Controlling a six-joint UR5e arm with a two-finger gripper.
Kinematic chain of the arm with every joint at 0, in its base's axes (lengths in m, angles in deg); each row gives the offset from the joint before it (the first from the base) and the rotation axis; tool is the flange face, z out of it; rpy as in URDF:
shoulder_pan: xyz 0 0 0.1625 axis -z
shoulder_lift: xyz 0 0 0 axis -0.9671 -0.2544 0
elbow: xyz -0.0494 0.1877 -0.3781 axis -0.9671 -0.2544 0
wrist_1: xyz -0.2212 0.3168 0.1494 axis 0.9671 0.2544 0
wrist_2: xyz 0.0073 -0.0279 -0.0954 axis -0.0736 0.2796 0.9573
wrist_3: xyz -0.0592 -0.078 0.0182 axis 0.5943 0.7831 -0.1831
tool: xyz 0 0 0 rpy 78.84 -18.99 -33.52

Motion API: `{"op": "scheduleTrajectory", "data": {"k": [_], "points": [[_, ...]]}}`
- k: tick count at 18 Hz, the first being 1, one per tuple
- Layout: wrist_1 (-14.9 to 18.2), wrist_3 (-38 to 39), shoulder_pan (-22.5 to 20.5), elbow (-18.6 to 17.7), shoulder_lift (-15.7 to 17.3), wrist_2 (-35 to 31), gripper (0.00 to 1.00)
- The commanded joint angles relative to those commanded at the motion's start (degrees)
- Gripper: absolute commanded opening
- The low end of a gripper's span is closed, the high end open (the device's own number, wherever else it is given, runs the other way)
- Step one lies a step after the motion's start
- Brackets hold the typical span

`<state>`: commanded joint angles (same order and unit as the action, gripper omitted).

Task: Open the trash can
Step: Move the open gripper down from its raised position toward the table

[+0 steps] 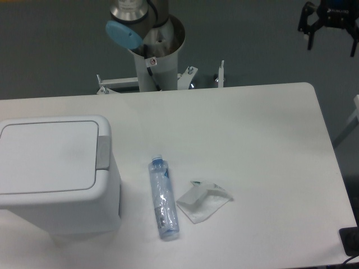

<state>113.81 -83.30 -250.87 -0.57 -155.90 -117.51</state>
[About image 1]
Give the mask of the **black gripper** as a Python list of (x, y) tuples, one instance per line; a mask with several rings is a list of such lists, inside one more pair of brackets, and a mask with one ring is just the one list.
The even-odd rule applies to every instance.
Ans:
[[(316, 14), (318, 19), (311, 25), (308, 18)], [(319, 6), (307, 1), (301, 11), (297, 30), (308, 36), (307, 50), (311, 50), (315, 32), (321, 27), (347, 29), (353, 39), (350, 57), (355, 56), (358, 44), (358, 1), (354, 0), (322, 0)]]

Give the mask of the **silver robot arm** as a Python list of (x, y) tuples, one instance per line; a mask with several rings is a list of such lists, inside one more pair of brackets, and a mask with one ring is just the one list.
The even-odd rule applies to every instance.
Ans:
[[(183, 44), (185, 32), (177, 30), (168, 1), (111, 1), (107, 35), (119, 46), (144, 58), (165, 57)], [(358, 45), (358, 1), (308, 1), (302, 8), (298, 31), (307, 35), (312, 49), (322, 27), (345, 29), (353, 39), (350, 56)]]

